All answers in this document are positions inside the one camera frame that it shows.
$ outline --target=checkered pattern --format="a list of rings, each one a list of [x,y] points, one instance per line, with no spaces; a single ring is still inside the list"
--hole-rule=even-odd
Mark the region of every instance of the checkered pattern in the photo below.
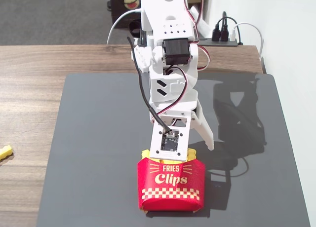
[[[194,191],[194,189],[186,189],[183,188],[182,190],[180,188],[155,188],[153,190],[152,188],[149,188],[148,190],[143,189],[142,190],[142,200],[144,199],[151,199],[151,198],[190,198],[196,199],[199,201],[199,190]]]

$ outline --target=white wall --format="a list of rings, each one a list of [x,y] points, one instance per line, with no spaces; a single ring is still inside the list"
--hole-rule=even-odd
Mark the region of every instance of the white wall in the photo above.
[[[209,0],[206,21],[214,28],[223,11],[259,27],[268,74],[276,80],[311,226],[316,226],[316,0]],[[251,26],[241,41],[260,47]]]

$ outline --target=red wire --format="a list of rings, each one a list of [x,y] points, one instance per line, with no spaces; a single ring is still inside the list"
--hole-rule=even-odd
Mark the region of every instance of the red wire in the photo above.
[[[176,99],[171,105],[167,106],[166,108],[164,108],[163,110],[161,110],[160,112],[158,112],[157,115],[161,115],[162,113],[164,113],[164,112],[168,111],[169,109],[171,109],[172,107],[174,107],[174,106],[182,99],[182,97],[183,97],[183,95],[184,95],[184,93],[186,92],[186,89],[187,89],[187,87],[188,87],[188,80],[187,80],[187,76],[186,76],[186,74],[184,73],[184,71],[183,71],[181,68],[179,68],[179,67],[172,67],[172,68],[176,68],[176,69],[179,69],[179,70],[181,71],[181,73],[182,73],[182,75],[183,75],[183,77],[184,77],[184,81],[185,81],[184,88],[183,88],[183,90],[182,90],[182,92],[181,92],[179,98]]]
[[[209,60],[209,63],[210,63],[210,62],[211,62],[211,57],[210,57],[208,51],[207,51],[203,46],[201,46],[201,45],[198,45],[198,47],[199,47],[201,50],[204,51],[204,53],[207,55],[207,59]],[[204,67],[197,68],[197,70],[204,70],[204,69],[209,65],[209,63],[208,63],[206,66],[204,66]]]
[[[202,17],[203,6],[204,6],[204,0],[201,0],[201,6],[199,8],[199,13],[198,13],[198,17],[197,17],[197,24],[199,23],[199,21]]]
[[[187,13],[188,13],[188,15],[189,15],[189,17],[190,17],[191,21],[193,22],[193,24],[194,24],[194,28],[195,28],[196,33],[197,33],[197,40],[196,40],[196,41],[193,41],[193,42],[190,42],[190,43],[197,44],[197,43],[199,43],[199,35],[198,35],[198,27],[197,27],[197,23],[196,23],[196,21],[195,21],[194,17],[192,16],[192,14],[189,12],[189,10],[188,10],[188,8],[187,8],[186,0],[183,0],[183,2],[184,2],[184,8],[185,8],[185,10],[187,11]]]

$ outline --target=sticker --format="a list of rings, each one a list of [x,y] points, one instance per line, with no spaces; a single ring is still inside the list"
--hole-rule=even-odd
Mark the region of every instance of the sticker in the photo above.
[[[139,0],[124,0],[124,6],[129,10],[134,10],[138,8],[139,3]]]

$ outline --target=power strip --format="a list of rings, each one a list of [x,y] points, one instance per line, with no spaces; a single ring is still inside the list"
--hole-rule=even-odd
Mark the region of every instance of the power strip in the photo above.
[[[228,47],[236,47],[238,46],[237,39],[235,41],[230,42],[222,42],[222,41],[212,41],[211,38],[200,38],[199,45],[201,46],[228,46]]]

